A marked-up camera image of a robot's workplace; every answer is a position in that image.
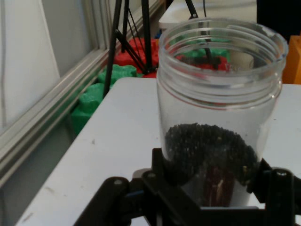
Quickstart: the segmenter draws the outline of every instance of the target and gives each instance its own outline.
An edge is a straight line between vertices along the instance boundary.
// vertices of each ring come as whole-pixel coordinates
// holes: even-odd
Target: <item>window frame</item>
[[[92,1],[87,5],[87,9],[90,29],[94,28],[92,37],[97,49],[92,50],[70,69],[53,89],[0,134],[0,187],[39,143],[70,114],[79,96],[88,86],[95,83],[98,72],[107,63],[111,33],[108,4],[103,0]],[[151,1],[150,17],[163,4],[163,0]],[[133,12],[133,17],[140,31],[143,25],[141,7]],[[120,47],[120,43],[117,42],[117,51]]]

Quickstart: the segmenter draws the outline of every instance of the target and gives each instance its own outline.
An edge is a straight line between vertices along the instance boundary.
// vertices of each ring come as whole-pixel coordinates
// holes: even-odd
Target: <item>black seeds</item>
[[[232,174],[241,185],[247,185],[256,172],[257,156],[253,148],[240,135],[216,125],[175,125],[165,135],[165,146],[168,178],[175,184],[185,184],[201,168],[206,169],[203,174],[208,176],[216,175],[209,173],[212,169],[226,172],[228,178]],[[220,192],[221,187],[216,190],[218,197]]]

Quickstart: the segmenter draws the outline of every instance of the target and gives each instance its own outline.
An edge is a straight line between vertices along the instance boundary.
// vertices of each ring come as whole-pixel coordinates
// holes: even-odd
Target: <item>jar rim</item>
[[[176,31],[177,29],[184,27],[186,25],[190,25],[193,23],[200,23],[200,22],[210,22],[210,21],[222,21],[222,22],[233,22],[234,24],[241,24],[241,25],[254,25],[257,27],[262,28],[263,31],[265,31],[267,33],[267,37],[271,37],[271,36],[276,36],[279,41],[283,44],[283,52],[279,55],[279,57],[272,61],[270,64],[266,64],[264,66],[261,67],[257,67],[257,68],[253,68],[253,69],[249,69],[249,70],[244,70],[244,71],[220,71],[220,70],[210,70],[210,69],[204,69],[204,68],[199,68],[199,67],[195,67],[193,65],[189,65],[185,62],[182,62],[180,60],[178,60],[177,58],[175,58],[172,54],[170,54],[168,52],[168,50],[165,48],[165,39],[166,37]],[[227,74],[228,77],[239,77],[242,75],[246,75],[246,74],[258,74],[258,73],[264,73],[265,71],[269,71],[271,70],[273,67],[275,67],[279,62],[283,61],[286,59],[287,53],[288,53],[288,45],[286,40],[282,37],[282,35],[280,35],[279,33],[277,33],[276,31],[255,23],[255,22],[247,22],[244,20],[236,20],[236,19],[230,19],[230,18],[196,18],[196,19],[191,19],[188,20],[186,22],[182,22],[179,23],[176,26],[173,26],[172,28],[166,29],[162,35],[160,36],[159,39],[159,51],[161,53],[165,54],[166,60],[168,60],[169,62],[175,63],[179,66],[181,66],[182,68],[188,69],[193,73],[202,73],[203,75],[207,75],[207,76],[215,76],[215,77],[220,77],[220,76],[224,76],[225,74]]]

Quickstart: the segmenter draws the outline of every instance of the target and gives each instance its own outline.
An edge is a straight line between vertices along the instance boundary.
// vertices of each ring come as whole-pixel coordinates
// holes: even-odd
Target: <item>window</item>
[[[149,5],[152,14],[162,2]],[[0,1],[0,187],[96,80],[114,7],[114,0]],[[139,29],[141,1],[130,8]]]

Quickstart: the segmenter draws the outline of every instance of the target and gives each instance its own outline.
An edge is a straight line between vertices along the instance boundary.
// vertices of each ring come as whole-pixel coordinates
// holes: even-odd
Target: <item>white table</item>
[[[203,1],[193,0],[194,7],[197,11],[199,18],[204,18],[203,11]],[[239,6],[222,6],[217,7],[214,2],[217,0],[206,0],[206,14],[207,17],[220,18],[228,17],[233,19],[240,19],[249,22],[256,22],[257,19],[257,4],[256,0],[237,0],[240,2]],[[159,28],[165,30],[172,26],[175,26],[179,22],[187,21],[190,18],[190,12],[188,10],[185,0],[174,0],[173,3],[168,7],[166,12],[159,20]]]
[[[157,104],[154,79],[118,80],[17,225],[73,225],[106,178],[130,180],[150,168],[151,151],[160,147]],[[301,177],[301,86],[284,85],[273,118],[264,158]]]

